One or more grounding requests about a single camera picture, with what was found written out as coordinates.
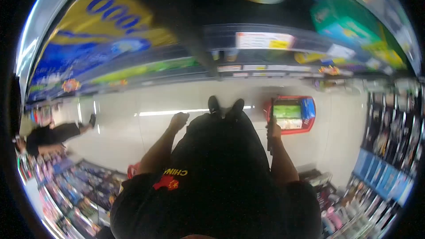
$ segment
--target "sneaker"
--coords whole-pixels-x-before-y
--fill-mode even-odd
[[[90,120],[88,121],[88,123],[94,127],[94,125],[96,124],[96,115],[95,114],[91,114],[90,115]]]
[[[208,108],[210,109],[210,114],[216,114],[221,117],[220,104],[218,103],[217,97],[215,95],[208,99]]]
[[[237,99],[236,102],[233,104],[231,111],[235,114],[241,114],[244,106],[245,101],[243,99]]]

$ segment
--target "hand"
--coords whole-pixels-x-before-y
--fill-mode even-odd
[[[16,139],[16,145],[18,146],[19,151],[23,151],[26,148],[26,143],[23,139]]]
[[[168,129],[177,133],[186,125],[188,118],[189,118],[189,113],[184,114],[180,112],[175,114],[173,118],[171,119]]]
[[[272,128],[271,135],[269,134],[269,126]],[[273,119],[270,120],[270,123],[266,125],[267,128],[267,138],[271,136],[272,138],[279,138],[282,136],[282,128],[276,123],[276,117],[273,116]]]

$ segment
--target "green package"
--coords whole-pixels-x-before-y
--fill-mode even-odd
[[[301,106],[299,105],[275,105],[273,115],[276,118],[301,118]]]

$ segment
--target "printed logo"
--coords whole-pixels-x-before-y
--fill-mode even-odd
[[[174,177],[170,175],[162,175],[160,181],[152,186],[155,190],[160,189],[161,187],[168,188],[168,191],[178,188],[178,180],[175,180]]]

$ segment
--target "tiled floor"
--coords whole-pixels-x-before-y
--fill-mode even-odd
[[[245,112],[265,148],[264,102],[277,94],[312,96],[316,104],[313,128],[309,133],[282,136],[284,146],[300,170],[316,167],[322,172],[330,171],[337,186],[348,181],[363,138],[366,94],[320,93],[309,82],[296,79],[203,81],[95,95],[62,105],[54,120],[56,124],[76,120],[86,123],[95,112],[96,127],[66,142],[67,147],[88,161],[126,172],[128,165],[138,162],[156,142],[173,116],[152,114],[197,110],[190,113],[190,122],[207,112],[208,98],[214,94],[222,107],[231,107],[237,98],[243,98],[245,106],[251,106]],[[184,133],[185,129],[178,133],[174,145]]]

